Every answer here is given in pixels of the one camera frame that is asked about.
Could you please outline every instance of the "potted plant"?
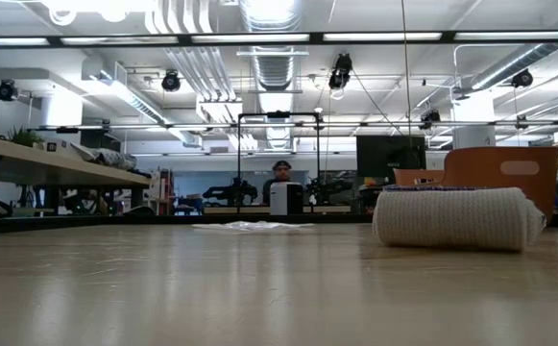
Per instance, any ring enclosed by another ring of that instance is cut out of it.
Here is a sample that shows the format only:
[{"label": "potted plant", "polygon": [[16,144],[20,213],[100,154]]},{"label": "potted plant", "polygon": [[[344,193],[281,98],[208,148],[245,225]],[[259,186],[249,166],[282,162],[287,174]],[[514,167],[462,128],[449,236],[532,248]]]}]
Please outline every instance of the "potted plant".
[{"label": "potted plant", "polygon": [[11,131],[8,131],[8,138],[13,143],[31,148],[35,147],[36,143],[43,143],[44,141],[44,138],[35,131],[26,130],[24,127],[20,127],[18,130],[14,127]]}]

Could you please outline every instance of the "man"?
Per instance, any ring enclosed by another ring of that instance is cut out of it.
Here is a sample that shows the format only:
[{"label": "man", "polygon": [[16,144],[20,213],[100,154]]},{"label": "man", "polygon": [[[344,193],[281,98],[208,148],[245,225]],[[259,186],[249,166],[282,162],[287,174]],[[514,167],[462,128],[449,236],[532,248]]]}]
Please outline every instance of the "man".
[{"label": "man", "polygon": [[270,205],[270,186],[273,183],[289,182],[289,172],[291,171],[291,164],[287,161],[278,161],[272,167],[275,172],[275,179],[271,179],[263,185],[263,204]]}]

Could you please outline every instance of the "cap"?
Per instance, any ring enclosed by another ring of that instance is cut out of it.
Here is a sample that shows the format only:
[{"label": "cap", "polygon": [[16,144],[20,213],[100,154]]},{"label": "cap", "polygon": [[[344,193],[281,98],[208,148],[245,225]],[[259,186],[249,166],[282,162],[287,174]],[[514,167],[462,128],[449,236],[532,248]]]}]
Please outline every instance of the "cap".
[{"label": "cap", "polygon": [[272,170],[277,170],[277,168],[279,168],[280,166],[286,166],[287,168],[291,169],[291,164],[289,164],[289,162],[281,160],[275,163],[275,165],[272,167]]}]

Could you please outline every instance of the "table surface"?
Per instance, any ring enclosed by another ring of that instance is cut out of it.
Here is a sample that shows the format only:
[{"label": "table surface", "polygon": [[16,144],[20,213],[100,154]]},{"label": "table surface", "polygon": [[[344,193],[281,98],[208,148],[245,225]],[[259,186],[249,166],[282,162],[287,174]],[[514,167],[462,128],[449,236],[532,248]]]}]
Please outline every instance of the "table surface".
[{"label": "table surface", "polygon": [[524,254],[370,225],[0,235],[0,345],[558,345],[558,232]]},{"label": "table surface", "polygon": [[148,186],[150,179],[0,139],[0,182],[26,185]]}]

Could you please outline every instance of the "computer monitor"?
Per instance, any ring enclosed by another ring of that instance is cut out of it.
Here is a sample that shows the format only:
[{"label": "computer monitor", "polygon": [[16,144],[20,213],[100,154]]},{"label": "computer monitor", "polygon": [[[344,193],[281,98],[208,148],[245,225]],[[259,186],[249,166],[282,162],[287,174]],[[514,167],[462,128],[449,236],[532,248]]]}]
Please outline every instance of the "computer monitor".
[{"label": "computer monitor", "polygon": [[358,136],[357,175],[396,181],[394,168],[425,169],[422,136]]}]

